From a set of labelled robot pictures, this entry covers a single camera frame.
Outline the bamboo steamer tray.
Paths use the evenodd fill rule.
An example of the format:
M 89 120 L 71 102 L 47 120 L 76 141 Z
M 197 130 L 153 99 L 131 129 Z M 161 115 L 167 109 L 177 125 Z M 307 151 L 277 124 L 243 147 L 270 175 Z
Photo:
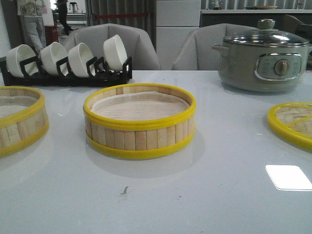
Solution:
M 2 86 L 0 96 L 30 96 L 37 101 L 26 109 L 0 118 L 0 156 L 18 152 L 39 140 L 49 129 L 44 94 L 35 88 Z
M 115 120 L 91 111 L 103 98 L 122 94 L 156 91 L 186 101 L 190 107 L 180 114 L 145 121 Z M 195 133 L 196 101 L 181 88 L 156 83 L 133 83 L 101 89 L 83 105 L 88 142 L 98 151 L 120 158 L 150 159 L 172 154 L 189 144 Z

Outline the woven bamboo steamer lid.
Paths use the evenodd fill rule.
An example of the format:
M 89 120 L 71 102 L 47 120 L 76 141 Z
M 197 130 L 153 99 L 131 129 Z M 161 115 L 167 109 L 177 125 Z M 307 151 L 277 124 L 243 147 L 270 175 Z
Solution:
M 309 102 L 282 103 L 267 113 L 269 128 L 282 140 L 312 151 L 312 104 Z

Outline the white paper liner center tray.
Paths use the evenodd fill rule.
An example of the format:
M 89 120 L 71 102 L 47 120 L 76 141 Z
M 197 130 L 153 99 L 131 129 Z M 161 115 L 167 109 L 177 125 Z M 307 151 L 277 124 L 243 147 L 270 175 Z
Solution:
M 92 105 L 91 111 L 115 120 L 145 121 L 171 117 L 189 107 L 179 97 L 148 91 L 103 98 Z

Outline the white paper liner tray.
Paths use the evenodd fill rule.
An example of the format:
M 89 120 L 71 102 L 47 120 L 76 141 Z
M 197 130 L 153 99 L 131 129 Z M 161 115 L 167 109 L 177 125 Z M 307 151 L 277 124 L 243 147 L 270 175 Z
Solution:
M 7 117 L 20 112 L 33 105 L 36 101 L 36 98 L 30 96 L 1 96 L 0 117 Z
M 115 120 L 145 121 L 171 117 L 189 107 L 179 97 L 148 91 L 103 98 L 92 105 L 91 111 Z

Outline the black bowl rack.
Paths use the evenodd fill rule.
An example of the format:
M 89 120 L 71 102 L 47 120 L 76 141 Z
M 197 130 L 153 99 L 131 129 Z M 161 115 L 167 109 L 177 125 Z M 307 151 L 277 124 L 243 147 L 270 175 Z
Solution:
M 5 86 L 88 86 L 88 87 L 110 87 L 127 84 L 132 78 L 132 58 L 128 57 L 122 65 L 122 71 L 113 71 L 103 57 L 86 62 L 87 77 L 75 76 L 70 68 L 68 58 L 65 57 L 56 62 L 57 76 L 48 74 L 43 70 L 42 62 L 37 56 L 20 62 L 22 77 L 13 76 L 8 68 L 6 57 L 0 59 L 0 69 Z

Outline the left grey chair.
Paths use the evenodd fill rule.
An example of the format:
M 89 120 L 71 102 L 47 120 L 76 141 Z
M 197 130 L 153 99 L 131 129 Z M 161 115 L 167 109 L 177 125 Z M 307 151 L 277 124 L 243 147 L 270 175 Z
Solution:
M 107 23 L 74 30 L 61 43 L 66 51 L 79 43 L 85 43 L 95 57 L 105 57 L 106 40 L 119 35 L 127 56 L 132 58 L 134 70 L 160 70 L 161 65 L 148 33 L 142 29 Z

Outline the grey chair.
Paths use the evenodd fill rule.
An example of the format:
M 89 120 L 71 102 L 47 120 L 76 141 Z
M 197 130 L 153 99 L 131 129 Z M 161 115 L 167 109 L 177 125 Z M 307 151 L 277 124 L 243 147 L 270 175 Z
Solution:
M 221 44 L 225 36 L 253 29 L 237 24 L 215 24 L 200 27 L 190 32 L 172 64 L 172 70 L 216 71 L 220 53 L 212 49 L 214 44 Z
M 85 43 L 95 57 L 105 57 L 106 40 L 119 35 L 127 56 L 132 58 L 134 70 L 160 70 L 161 65 L 148 33 L 142 29 L 107 23 L 74 30 L 61 43 L 66 51 L 79 43 Z

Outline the right grey chair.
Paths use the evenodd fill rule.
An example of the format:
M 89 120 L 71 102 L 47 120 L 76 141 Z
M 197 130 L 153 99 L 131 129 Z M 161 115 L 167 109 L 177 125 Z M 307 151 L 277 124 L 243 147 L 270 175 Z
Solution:
M 237 24 L 215 24 L 200 27 L 190 32 L 172 64 L 172 70 L 216 71 L 220 53 L 212 49 L 214 44 L 221 44 L 225 36 L 253 29 Z

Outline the white bowl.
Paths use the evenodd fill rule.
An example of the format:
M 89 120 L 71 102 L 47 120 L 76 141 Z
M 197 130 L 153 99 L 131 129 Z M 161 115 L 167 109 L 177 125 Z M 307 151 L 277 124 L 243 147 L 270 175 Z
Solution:
M 24 75 L 21 70 L 20 62 L 35 56 L 36 53 L 26 44 L 21 44 L 11 49 L 6 56 L 8 71 L 14 77 L 23 78 Z
M 107 39 L 103 44 L 103 51 L 109 68 L 114 71 L 122 71 L 127 53 L 120 36 L 114 35 Z
M 40 58 L 45 71 L 52 76 L 58 76 L 56 62 L 68 57 L 65 48 L 58 42 L 53 42 L 45 47 L 41 53 Z
M 89 47 L 81 42 L 68 52 L 69 65 L 72 72 L 79 78 L 88 78 L 87 61 L 93 59 L 94 56 Z

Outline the white cabinet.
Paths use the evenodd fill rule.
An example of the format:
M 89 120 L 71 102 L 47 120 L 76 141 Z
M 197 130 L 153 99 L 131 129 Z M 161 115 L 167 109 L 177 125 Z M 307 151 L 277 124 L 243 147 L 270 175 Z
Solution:
M 156 1 L 156 53 L 161 69 L 170 70 L 187 35 L 199 28 L 201 1 Z

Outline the grey electric cooking pot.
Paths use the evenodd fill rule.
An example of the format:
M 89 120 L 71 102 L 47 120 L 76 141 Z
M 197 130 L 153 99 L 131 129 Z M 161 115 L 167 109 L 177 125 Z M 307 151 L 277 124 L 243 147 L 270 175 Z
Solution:
M 212 49 L 220 53 L 218 74 L 233 87 L 257 92 L 285 92 L 301 84 L 310 44 L 300 47 L 267 47 L 223 43 Z

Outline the red cylinder bin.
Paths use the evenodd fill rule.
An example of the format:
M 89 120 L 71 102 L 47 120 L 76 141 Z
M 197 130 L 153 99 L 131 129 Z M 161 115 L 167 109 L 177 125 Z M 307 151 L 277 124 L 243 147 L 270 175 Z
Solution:
M 52 44 L 53 42 L 59 41 L 58 30 L 56 25 L 47 25 L 44 27 L 46 46 Z

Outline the glass pot lid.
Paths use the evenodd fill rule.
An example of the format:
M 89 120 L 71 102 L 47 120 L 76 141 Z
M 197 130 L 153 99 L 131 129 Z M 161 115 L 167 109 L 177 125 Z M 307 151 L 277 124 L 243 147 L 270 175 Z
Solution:
M 268 47 L 301 47 L 308 46 L 310 41 L 296 34 L 274 28 L 275 20 L 259 19 L 257 28 L 225 36 L 227 43 L 268 46 Z

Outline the person in dark clothes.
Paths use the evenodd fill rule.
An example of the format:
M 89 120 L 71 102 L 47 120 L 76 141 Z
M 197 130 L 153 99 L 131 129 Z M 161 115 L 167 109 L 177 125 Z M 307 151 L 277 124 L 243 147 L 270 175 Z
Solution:
M 55 5 L 58 9 L 59 22 L 63 26 L 65 34 L 68 36 L 73 29 L 67 24 L 67 0 L 57 0 Z

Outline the person in light clothes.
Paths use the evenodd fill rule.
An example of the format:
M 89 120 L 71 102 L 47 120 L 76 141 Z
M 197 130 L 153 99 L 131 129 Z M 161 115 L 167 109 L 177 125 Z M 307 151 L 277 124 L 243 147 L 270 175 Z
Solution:
M 18 0 L 17 15 L 20 16 L 23 29 L 37 54 L 46 47 L 43 15 L 48 11 L 43 0 Z

